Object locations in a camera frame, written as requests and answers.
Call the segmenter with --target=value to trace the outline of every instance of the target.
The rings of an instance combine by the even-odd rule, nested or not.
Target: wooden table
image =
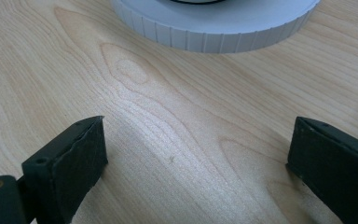
[[[358,0],[228,55],[148,41],[108,0],[0,0],[0,175],[96,115],[109,165],[73,223],[339,223],[284,165],[296,116],[358,138]]]

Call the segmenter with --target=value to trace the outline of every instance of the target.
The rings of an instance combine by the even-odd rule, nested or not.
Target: white tape roll
[[[111,0],[135,32],[160,44],[206,53],[261,49],[295,33],[319,0],[226,0],[190,5],[170,0]]]

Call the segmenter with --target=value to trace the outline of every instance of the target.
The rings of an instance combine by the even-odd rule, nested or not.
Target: light wood surface
[[[0,175],[96,115],[109,165],[73,223],[340,223],[284,165],[296,116],[358,138],[358,0],[228,55],[148,41],[107,0],[0,0]]]

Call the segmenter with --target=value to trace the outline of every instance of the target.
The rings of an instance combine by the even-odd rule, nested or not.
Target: black clamp
[[[288,164],[344,223],[358,224],[358,140],[326,123],[297,118]]]
[[[19,180],[0,176],[0,224],[70,223],[106,164],[103,117],[73,124],[22,163]]]

